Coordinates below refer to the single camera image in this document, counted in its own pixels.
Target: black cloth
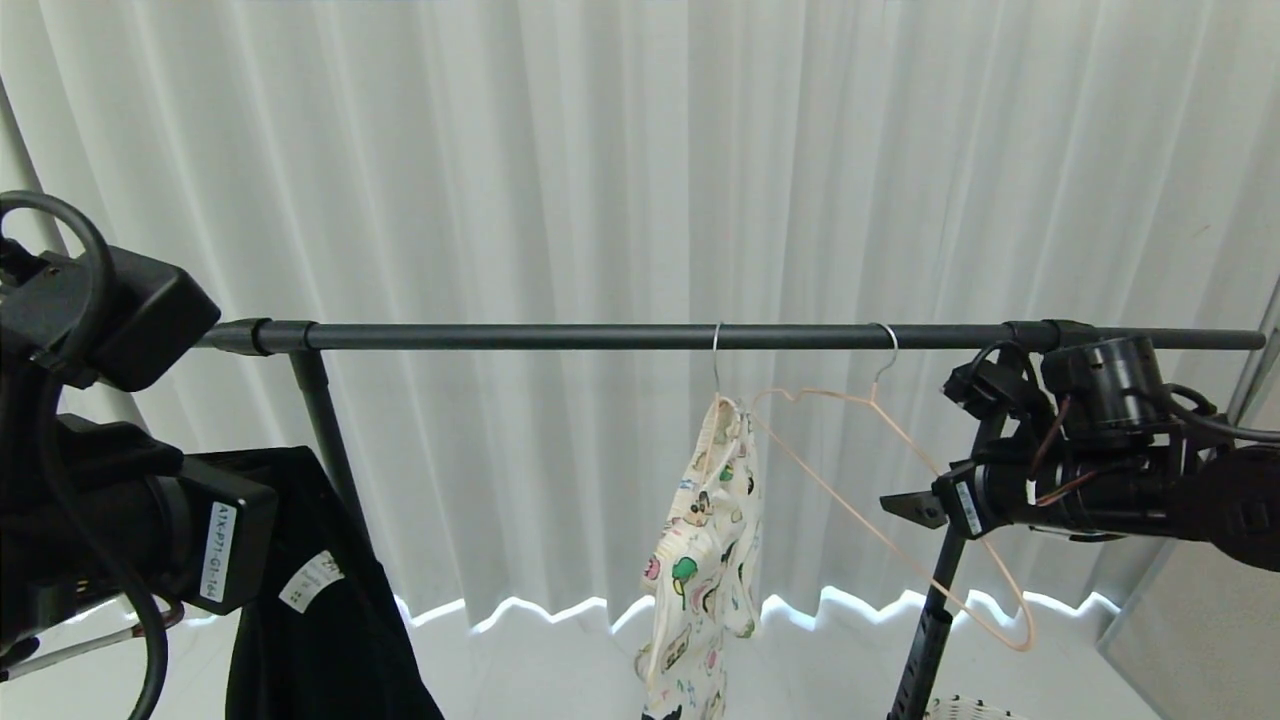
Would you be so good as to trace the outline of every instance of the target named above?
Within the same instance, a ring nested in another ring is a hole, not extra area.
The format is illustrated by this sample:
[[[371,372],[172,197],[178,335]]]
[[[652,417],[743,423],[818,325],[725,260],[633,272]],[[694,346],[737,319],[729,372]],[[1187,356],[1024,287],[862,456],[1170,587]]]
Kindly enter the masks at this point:
[[[438,720],[387,574],[310,448],[211,454],[201,460],[279,495],[256,601],[241,610],[227,720]],[[279,598],[328,550],[343,579],[306,612]]]

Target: curtain fold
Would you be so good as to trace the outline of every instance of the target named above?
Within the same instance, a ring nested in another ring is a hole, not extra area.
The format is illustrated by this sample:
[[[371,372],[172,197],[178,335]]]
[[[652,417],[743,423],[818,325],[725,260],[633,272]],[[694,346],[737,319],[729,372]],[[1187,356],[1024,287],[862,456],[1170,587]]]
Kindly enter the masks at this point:
[[[228,319],[321,322],[1254,328],[1280,277],[1276,37],[1266,0],[0,6],[44,190],[191,270]],[[968,356],[904,352],[882,379],[938,462],[969,450],[937,392]],[[886,357],[722,352],[719,373],[748,401],[864,392]],[[1245,356],[1161,360],[1225,405]],[[709,348],[329,363],[411,611],[639,597]],[[312,442],[283,359],[193,351],[134,401],[192,452]],[[872,414],[760,411],[932,566],[941,533],[874,511],[931,478]],[[924,587],[785,454],[762,464],[764,596],[812,612],[828,584],[874,606]],[[1123,602],[1156,550],[995,542],[1073,605]],[[959,583],[1011,609],[977,552]]]

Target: clothes rack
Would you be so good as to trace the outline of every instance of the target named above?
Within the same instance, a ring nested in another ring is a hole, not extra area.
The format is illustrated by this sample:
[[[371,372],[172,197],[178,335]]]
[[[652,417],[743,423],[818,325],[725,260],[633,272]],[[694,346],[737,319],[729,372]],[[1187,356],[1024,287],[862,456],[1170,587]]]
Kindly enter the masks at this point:
[[[1096,328],[1073,320],[888,327],[896,338],[881,324],[321,324],[251,318],[216,325],[198,346],[251,356],[289,355],[334,491],[367,542],[369,528],[329,392],[323,357],[328,350],[979,350],[1015,341],[1028,351],[1050,352],[1133,336],[1166,350],[1261,350],[1266,345],[1266,336],[1257,331]],[[997,361],[1012,364],[1014,354],[1002,351]],[[983,437],[998,437],[1001,424],[983,421],[975,446]],[[934,580],[951,585],[963,548],[964,539],[948,528]],[[943,594],[931,587],[888,720],[923,717],[951,629],[952,616],[945,605]]]

